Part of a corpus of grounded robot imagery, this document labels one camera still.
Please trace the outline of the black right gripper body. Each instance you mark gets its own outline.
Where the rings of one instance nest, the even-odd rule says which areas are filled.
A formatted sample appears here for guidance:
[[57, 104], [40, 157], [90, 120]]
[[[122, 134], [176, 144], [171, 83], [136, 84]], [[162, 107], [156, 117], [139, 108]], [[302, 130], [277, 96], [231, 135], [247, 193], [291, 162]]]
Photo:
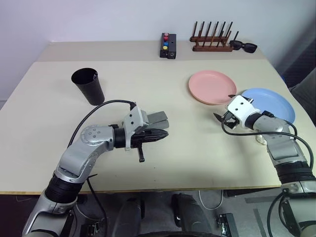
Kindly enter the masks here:
[[222, 116], [222, 123], [230, 129], [235, 129], [239, 125], [239, 119], [231, 112], [226, 111]]

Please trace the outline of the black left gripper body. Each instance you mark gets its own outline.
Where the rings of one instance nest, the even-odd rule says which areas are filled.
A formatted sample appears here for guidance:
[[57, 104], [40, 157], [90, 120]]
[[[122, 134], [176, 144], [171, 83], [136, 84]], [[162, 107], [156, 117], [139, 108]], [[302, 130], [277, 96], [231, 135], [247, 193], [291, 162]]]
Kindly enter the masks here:
[[131, 137], [131, 148], [132, 149], [137, 149], [138, 151], [138, 155], [139, 155], [139, 162], [144, 162], [145, 158], [144, 158], [144, 153], [143, 153], [143, 149], [142, 149], [142, 144], [146, 142], [147, 136], [149, 134], [144, 131], [140, 134], [134, 134]]

